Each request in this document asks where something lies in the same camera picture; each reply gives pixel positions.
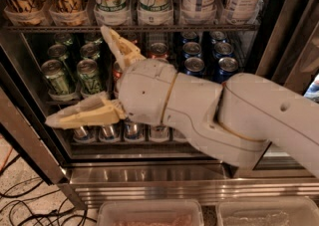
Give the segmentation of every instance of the can lid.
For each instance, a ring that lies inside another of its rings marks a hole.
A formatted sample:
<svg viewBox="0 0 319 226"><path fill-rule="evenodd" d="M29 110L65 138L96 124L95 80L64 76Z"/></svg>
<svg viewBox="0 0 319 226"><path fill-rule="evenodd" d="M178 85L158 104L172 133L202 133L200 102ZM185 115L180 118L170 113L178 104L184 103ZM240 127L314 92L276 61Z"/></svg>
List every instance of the can lid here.
<svg viewBox="0 0 319 226"><path fill-rule="evenodd" d="M218 42L214 46L215 51L221 55L230 55L233 52L233 48L229 43Z"/></svg>
<svg viewBox="0 0 319 226"><path fill-rule="evenodd" d="M150 46L150 52L152 55L158 57L162 55L166 55L168 51L168 46L162 42L152 43Z"/></svg>
<svg viewBox="0 0 319 226"><path fill-rule="evenodd" d="M198 55L201 53L201 46L197 42L187 42L182 46L182 50L189 55Z"/></svg>
<svg viewBox="0 0 319 226"><path fill-rule="evenodd" d="M221 31L210 31L209 36L210 38L215 39L217 41L224 40L227 38L227 35Z"/></svg>
<svg viewBox="0 0 319 226"><path fill-rule="evenodd" d="M84 35L84 40L86 43L95 43L95 44L102 44L103 42L103 37L101 33L98 32L92 32L92 33L85 33Z"/></svg>
<svg viewBox="0 0 319 226"><path fill-rule="evenodd" d="M54 45L48 49L48 56L51 58L59 58L66 55L68 48L65 45Z"/></svg>
<svg viewBox="0 0 319 226"><path fill-rule="evenodd" d="M56 33L54 35L54 41L59 44L71 44L72 35L70 33Z"/></svg>
<svg viewBox="0 0 319 226"><path fill-rule="evenodd" d="M227 72L236 72L238 70L238 62L231 57L224 57L218 61L219 67Z"/></svg>
<svg viewBox="0 0 319 226"><path fill-rule="evenodd" d="M201 72L205 63L199 57L190 57L184 62L185 67L192 72Z"/></svg>
<svg viewBox="0 0 319 226"><path fill-rule="evenodd" d="M180 34L185 39L195 39L198 37L197 33L195 33L194 31L185 31L181 32Z"/></svg>
<svg viewBox="0 0 319 226"><path fill-rule="evenodd" d="M41 71L46 76L57 74L62 69L62 63L58 60L49 60L41 66Z"/></svg>
<svg viewBox="0 0 319 226"><path fill-rule="evenodd" d="M88 43L80 49L83 58L91 58L100 53L99 47L94 43Z"/></svg>
<svg viewBox="0 0 319 226"><path fill-rule="evenodd" d="M77 65L77 70L79 74L89 74L96 70L98 67L97 63L94 60L82 60Z"/></svg>

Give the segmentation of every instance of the metal shelf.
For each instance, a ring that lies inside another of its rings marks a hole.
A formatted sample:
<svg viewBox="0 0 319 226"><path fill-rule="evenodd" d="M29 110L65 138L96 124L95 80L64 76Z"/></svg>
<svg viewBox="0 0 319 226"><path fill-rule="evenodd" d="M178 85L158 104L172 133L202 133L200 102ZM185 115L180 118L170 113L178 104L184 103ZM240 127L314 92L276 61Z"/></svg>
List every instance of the metal shelf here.
<svg viewBox="0 0 319 226"><path fill-rule="evenodd" d="M58 26L12 26L7 25L5 28L10 32L16 33L90 33L100 32L99 26L80 26L80 27L58 27ZM169 26L117 26L112 27L117 32L182 32L182 31L255 31L258 30L259 25L245 24L245 25L227 25L227 24L202 24L202 25L169 25Z"/></svg>

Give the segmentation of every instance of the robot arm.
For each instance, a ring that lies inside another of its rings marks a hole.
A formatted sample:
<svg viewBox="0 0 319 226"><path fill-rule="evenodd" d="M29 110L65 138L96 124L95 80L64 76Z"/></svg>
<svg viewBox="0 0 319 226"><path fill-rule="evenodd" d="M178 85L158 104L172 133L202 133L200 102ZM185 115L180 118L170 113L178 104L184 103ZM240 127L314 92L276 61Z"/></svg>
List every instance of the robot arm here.
<svg viewBox="0 0 319 226"><path fill-rule="evenodd" d="M109 37L109 46L119 41L114 38ZM129 67L123 61L126 69L118 81L121 103L116 103L115 111L97 96L50 115L46 124L71 128L113 123L126 116L135 122L164 124L182 132L203 153L245 168L253 168L272 141L319 177L317 104L254 75L237 74L223 88L178 74L172 65L157 60L140 61L138 53Z"/></svg>

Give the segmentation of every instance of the floor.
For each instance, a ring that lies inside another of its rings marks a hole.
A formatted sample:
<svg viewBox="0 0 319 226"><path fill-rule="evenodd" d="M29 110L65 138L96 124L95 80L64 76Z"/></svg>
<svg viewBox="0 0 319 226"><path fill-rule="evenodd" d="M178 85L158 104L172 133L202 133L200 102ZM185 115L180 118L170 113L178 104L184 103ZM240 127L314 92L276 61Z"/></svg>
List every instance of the floor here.
<svg viewBox="0 0 319 226"><path fill-rule="evenodd" d="M5 164L8 164L16 155L17 152L13 149L10 153L10 144L0 135L0 167L3 168ZM7 163L4 164L7 155L10 153ZM92 218L97 220L98 210L88 210L87 217L82 224L79 224L83 219L84 211L74 211L69 213L57 221L57 216L51 214L50 221L46 218L39 218L27 221L21 224L25 219L31 216L30 211L24 205L26 204L33 214L49 214L54 212L63 213L73 208L73 205L67 200L66 196L54 185L47 185L42 182L39 176L30 168L30 166L20 157L16 162L5 170L3 175L0 176L0 193L8 196L19 196L33 186L39 185L36 189L30 193L21 197L4 198L0 196L0 225L1 226L15 226L15 225L54 225L54 226L73 226L73 225L85 225L93 226L96 222L91 221ZM19 184L17 187L12 188L6 192L12 186ZM41 195L48 194L47 196L40 197L33 200L27 200Z"/></svg>

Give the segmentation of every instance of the plastic tray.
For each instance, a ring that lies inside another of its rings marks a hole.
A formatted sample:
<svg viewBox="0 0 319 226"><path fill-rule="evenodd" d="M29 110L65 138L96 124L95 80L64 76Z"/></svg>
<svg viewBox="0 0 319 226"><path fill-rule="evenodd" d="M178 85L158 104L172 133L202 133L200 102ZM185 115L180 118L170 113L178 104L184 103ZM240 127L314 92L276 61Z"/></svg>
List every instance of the plastic tray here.
<svg viewBox="0 0 319 226"><path fill-rule="evenodd" d="M319 225L318 207L306 197L269 197L220 202L216 206L216 214L218 226Z"/></svg>
<svg viewBox="0 0 319 226"><path fill-rule="evenodd" d="M177 218L189 215L191 226L203 226L201 208L196 200L106 202L100 208L97 226L115 226L120 222L170 224Z"/></svg>

